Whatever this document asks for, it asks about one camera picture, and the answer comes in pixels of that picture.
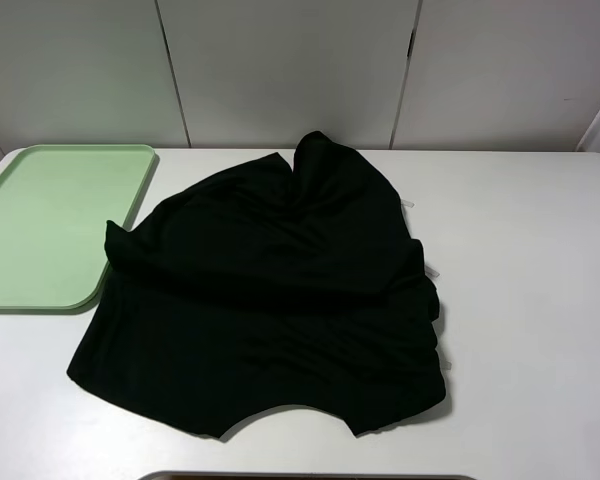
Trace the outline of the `light green plastic tray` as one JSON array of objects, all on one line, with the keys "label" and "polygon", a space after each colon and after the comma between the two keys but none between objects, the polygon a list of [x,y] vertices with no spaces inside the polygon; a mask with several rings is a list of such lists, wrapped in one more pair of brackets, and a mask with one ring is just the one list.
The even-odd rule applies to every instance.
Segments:
[{"label": "light green plastic tray", "polygon": [[0,173],[0,311],[73,310],[107,267],[107,221],[133,220],[157,162],[146,145],[38,145]]}]

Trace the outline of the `black short sleeve shirt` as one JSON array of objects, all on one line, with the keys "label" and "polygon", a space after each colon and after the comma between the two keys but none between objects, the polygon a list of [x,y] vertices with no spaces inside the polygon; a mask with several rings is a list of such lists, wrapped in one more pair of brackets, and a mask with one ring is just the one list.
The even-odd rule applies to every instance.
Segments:
[{"label": "black short sleeve shirt", "polygon": [[300,406],[362,435],[442,402],[440,301],[391,183],[321,132],[106,228],[110,271],[68,377],[221,438]]}]

